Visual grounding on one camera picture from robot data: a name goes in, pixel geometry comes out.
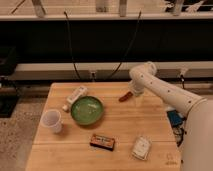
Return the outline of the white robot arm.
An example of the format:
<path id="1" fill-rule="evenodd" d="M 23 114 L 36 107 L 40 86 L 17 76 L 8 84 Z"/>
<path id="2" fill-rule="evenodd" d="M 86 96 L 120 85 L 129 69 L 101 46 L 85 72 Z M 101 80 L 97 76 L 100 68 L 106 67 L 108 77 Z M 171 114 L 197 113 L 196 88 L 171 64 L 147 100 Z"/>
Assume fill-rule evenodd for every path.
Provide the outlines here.
<path id="1" fill-rule="evenodd" d="M 153 62 L 129 71 L 130 91 L 139 96 L 147 88 L 186 118 L 180 171 L 213 171 L 213 100 L 156 77 Z"/>

